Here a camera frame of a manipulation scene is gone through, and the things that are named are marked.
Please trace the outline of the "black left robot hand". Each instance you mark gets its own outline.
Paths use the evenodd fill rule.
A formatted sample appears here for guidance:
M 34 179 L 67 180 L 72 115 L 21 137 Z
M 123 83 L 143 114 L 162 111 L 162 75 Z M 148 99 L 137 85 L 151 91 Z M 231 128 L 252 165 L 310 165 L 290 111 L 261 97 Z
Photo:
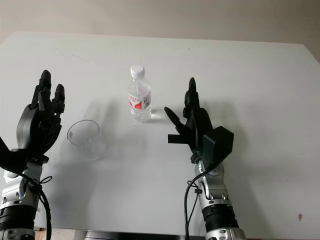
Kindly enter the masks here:
M 35 87 L 32 101 L 25 107 L 17 125 L 17 148 L 12 151 L 28 162 L 47 163 L 49 158 L 45 153 L 54 145 L 62 128 L 65 88 L 58 84 L 54 98 L 51 98 L 51 86 L 51 73 L 45 69 Z

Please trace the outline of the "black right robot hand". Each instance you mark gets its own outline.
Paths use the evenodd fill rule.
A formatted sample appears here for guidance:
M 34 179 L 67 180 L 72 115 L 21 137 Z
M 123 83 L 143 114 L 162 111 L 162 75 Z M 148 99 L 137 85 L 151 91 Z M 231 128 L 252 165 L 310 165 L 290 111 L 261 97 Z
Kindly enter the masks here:
M 193 77 L 189 80 L 188 91 L 184 96 L 182 115 L 186 118 L 186 123 L 183 124 L 170 108 L 164 107 L 164 111 L 178 132 L 168 135 L 168 143 L 188 145 L 192 152 L 190 160 L 196 164 L 202 157 L 203 136 L 211 131 L 213 126 L 208 112 L 200 107 L 196 81 Z

